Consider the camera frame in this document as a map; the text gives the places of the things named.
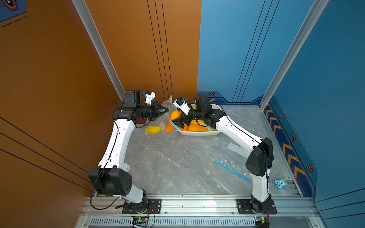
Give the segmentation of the clear zip-top bag blue zipper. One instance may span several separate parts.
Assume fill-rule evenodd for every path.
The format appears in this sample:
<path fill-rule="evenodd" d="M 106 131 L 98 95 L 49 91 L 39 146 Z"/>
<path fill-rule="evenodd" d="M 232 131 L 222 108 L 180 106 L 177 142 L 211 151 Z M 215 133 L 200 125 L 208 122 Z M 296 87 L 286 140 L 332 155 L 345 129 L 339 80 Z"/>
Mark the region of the clear zip-top bag blue zipper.
<path fill-rule="evenodd" d="M 187 131 L 188 126 L 185 124 L 183 128 L 177 126 L 173 121 L 180 118 L 183 112 L 173 104 L 173 96 L 161 104 L 163 107 L 168 108 L 165 114 L 157 118 L 155 121 L 149 123 L 145 128 L 146 134 L 158 134 L 158 133 L 175 133 L 178 131 Z"/>

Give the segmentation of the yellow mango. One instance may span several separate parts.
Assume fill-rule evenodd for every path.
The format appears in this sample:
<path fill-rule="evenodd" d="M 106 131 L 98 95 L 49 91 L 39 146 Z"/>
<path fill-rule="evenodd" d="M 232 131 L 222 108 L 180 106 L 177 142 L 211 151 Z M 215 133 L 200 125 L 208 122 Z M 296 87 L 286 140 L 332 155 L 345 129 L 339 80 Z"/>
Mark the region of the yellow mango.
<path fill-rule="evenodd" d="M 159 127 L 159 126 L 148 126 L 145 129 L 145 132 L 147 134 L 157 134 L 157 133 L 161 132 L 161 127 Z"/>

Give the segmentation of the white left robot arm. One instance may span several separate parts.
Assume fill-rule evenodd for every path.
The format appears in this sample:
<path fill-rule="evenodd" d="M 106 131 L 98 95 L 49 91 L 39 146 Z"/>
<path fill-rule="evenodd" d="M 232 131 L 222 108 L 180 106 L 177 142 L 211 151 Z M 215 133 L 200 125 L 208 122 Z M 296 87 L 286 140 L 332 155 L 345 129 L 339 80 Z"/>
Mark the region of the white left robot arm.
<path fill-rule="evenodd" d="M 133 177 L 124 170 L 125 155 L 132 132 L 139 119 L 149 122 L 158 119 L 169 109 L 153 101 L 151 104 L 123 102 L 113 113 L 113 131 L 103 158 L 88 176 L 98 195 L 122 198 L 124 205 L 136 213 L 148 210 L 145 190 L 133 184 Z"/>

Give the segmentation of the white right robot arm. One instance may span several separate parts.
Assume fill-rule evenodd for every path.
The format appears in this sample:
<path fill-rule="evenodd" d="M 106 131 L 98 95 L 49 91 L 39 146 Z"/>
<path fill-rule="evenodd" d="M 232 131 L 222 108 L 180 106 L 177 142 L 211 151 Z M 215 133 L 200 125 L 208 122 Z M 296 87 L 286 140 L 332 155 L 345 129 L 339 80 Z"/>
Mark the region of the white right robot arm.
<path fill-rule="evenodd" d="M 252 211 L 256 214 L 269 214 L 274 205 L 269 191 L 270 171 L 274 160 L 271 139 L 253 135 L 236 124 L 222 108 L 214 109 L 207 95 L 198 94 L 194 100 L 195 108 L 182 97 L 173 101 L 173 106 L 182 111 L 182 114 L 172 122 L 183 128 L 185 125 L 189 126 L 193 120 L 202 120 L 205 125 L 227 135 L 245 150 L 248 154 L 245 165 L 252 174 Z"/>

